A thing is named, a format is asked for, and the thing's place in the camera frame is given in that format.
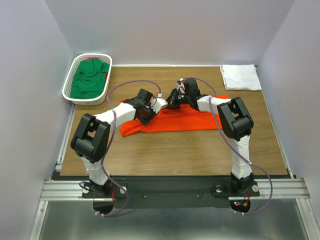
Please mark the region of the orange t shirt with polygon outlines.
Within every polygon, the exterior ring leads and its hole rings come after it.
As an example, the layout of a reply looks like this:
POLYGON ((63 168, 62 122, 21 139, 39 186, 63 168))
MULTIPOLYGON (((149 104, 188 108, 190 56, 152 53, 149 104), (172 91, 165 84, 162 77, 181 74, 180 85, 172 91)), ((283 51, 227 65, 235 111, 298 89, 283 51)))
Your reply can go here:
POLYGON ((211 112, 197 111, 189 105, 182 105, 179 110, 162 109, 148 125, 143 125, 138 119, 125 122, 120 127, 123 137, 142 133, 183 132, 217 130, 222 127, 220 117, 211 112))

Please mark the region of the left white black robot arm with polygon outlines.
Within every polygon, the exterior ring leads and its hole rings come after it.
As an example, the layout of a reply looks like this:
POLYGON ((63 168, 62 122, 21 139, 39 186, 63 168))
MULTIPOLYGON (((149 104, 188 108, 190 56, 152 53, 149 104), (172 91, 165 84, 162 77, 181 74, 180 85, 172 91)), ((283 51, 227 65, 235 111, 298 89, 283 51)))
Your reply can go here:
POLYGON ((104 198, 113 193, 113 184, 110 174, 104 168, 104 159, 116 128, 135 119, 147 126, 167 104, 160 93, 154 97, 151 92, 140 89, 136 97, 124 100, 114 109, 82 116, 70 147, 83 161, 89 174, 89 182, 80 184, 85 194, 93 193, 94 196, 104 198))

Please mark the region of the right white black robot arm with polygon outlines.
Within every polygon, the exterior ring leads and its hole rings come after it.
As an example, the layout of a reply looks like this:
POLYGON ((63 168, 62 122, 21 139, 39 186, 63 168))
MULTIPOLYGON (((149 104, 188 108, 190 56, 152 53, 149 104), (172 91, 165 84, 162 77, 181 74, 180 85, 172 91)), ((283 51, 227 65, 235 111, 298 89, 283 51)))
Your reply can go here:
POLYGON ((247 192, 254 183, 249 153, 249 142, 254 121, 242 98, 219 98, 216 94, 202 94, 197 78, 177 81, 167 98, 168 108, 180 109, 188 105, 198 112, 211 113, 223 139, 231 148, 232 169, 230 189, 235 195, 247 192))

